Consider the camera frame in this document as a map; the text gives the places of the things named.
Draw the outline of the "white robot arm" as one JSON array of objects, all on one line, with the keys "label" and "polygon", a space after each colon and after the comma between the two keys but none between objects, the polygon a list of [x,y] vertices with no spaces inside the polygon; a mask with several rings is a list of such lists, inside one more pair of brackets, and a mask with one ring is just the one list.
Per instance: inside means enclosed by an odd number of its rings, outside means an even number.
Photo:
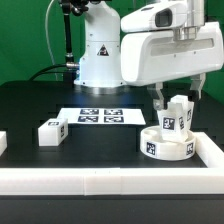
[{"label": "white robot arm", "polygon": [[104,1],[87,7],[77,85],[96,93],[146,86],[161,110],[164,82],[191,77],[199,97],[205,74],[224,65],[220,26],[204,19],[204,0],[157,0],[123,18]]}]

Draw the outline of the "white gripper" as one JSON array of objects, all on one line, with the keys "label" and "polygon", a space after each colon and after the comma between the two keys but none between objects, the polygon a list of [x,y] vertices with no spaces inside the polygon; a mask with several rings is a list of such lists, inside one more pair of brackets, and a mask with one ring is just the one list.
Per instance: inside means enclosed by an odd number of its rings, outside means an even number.
[{"label": "white gripper", "polygon": [[167,30],[127,34],[121,44],[123,79],[128,85],[149,85],[147,90],[157,111],[164,109],[162,82],[192,76],[188,98],[196,102],[201,99],[205,73],[221,69],[223,62],[218,22],[206,23],[193,40],[175,41],[174,33]]}]

